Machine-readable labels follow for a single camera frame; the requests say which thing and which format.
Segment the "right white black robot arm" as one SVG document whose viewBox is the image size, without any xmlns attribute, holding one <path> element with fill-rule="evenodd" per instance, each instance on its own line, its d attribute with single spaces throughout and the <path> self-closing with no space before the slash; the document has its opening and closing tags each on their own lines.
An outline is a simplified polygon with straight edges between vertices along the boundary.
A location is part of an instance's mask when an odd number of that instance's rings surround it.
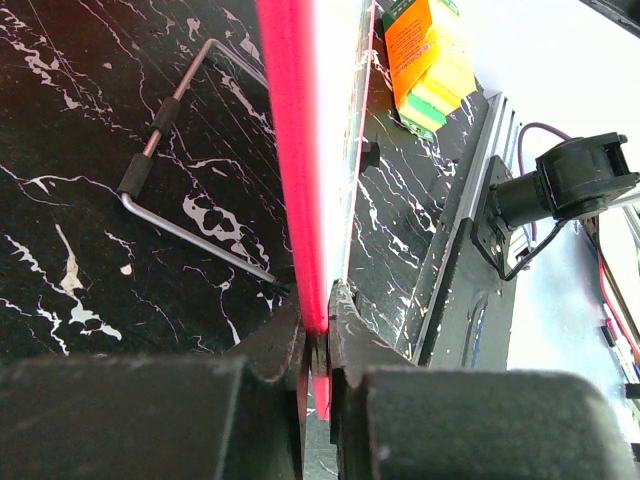
<svg viewBox="0 0 640 480">
<path fill-rule="evenodd" d="M 514 279 L 567 222 L 607 210 L 639 184 L 639 174 L 629 169 L 622 150 L 626 142 L 616 132 L 571 138 L 542 154 L 533 171 L 517 178 L 499 156 L 490 158 L 471 239 L 502 280 Z M 512 234 L 549 217 L 556 221 L 552 232 L 510 267 Z"/>
</svg>

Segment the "pink framed whiteboard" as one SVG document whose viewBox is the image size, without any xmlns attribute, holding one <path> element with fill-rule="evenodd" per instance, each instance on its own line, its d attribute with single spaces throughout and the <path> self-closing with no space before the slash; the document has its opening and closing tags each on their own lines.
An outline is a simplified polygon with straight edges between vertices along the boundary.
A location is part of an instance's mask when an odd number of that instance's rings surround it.
<svg viewBox="0 0 640 480">
<path fill-rule="evenodd" d="M 256 7 L 316 412 L 328 420 L 330 293 L 350 261 L 375 4 Z"/>
</svg>

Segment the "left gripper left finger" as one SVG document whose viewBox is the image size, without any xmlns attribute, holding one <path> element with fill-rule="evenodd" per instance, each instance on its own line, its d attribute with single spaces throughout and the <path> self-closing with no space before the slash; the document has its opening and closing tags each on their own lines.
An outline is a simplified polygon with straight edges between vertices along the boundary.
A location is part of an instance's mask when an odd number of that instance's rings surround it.
<svg viewBox="0 0 640 480">
<path fill-rule="evenodd" d="M 1 475 L 299 479 L 305 343 L 290 299 L 218 356 L 21 361 L 1 378 Z"/>
</svg>

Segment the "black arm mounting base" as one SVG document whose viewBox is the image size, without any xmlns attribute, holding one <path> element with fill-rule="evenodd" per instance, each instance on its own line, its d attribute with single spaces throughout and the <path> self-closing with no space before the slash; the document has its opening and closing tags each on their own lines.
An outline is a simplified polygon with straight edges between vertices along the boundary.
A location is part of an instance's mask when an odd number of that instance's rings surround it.
<svg viewBox="0 0 640 480">
<path fill-rule="evenodd" d="M 494 155 L 515 152 L 521 122 L 508 97 L 488 98 L 471 132 L 436 224 L 394 348 L 431 368 L 503 371 L 511 337 L 515 282 L 503 282 L 477 246 L 478 205 Z"/>
</svg>

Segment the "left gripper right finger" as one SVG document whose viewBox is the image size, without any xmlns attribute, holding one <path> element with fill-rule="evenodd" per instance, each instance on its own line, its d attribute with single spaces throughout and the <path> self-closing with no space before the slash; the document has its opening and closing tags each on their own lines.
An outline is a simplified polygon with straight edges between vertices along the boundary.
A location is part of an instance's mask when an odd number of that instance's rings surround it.
<svg viewBox="0 0 640 480">
<path fill-rule="evenodd" d="M 635 479 L 605 397 L 555 372 L 431 370 L 329 300 L 330 439 L 342 479 Z"/>
</svg>

